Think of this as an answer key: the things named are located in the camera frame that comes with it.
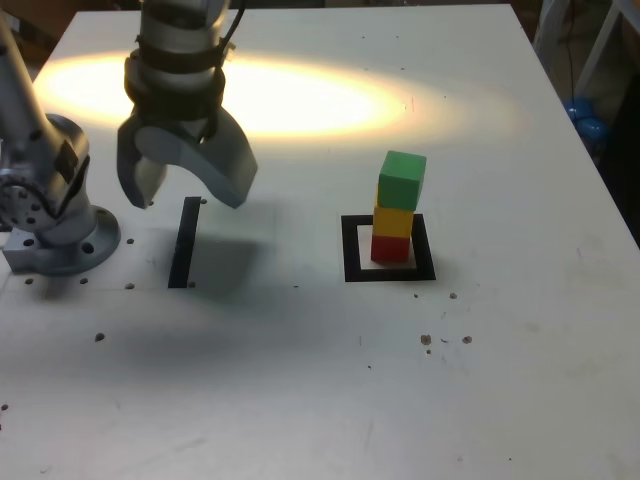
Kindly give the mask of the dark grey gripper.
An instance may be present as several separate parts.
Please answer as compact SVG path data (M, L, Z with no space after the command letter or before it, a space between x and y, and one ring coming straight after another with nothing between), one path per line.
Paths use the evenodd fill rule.
M169 165L196 176L231 208L246 201L258 165L244 131L227 111L219 110L216 119L197 120L140 109L131 116L137 119L127 119L118 129L117 174L133 206L150 206Z

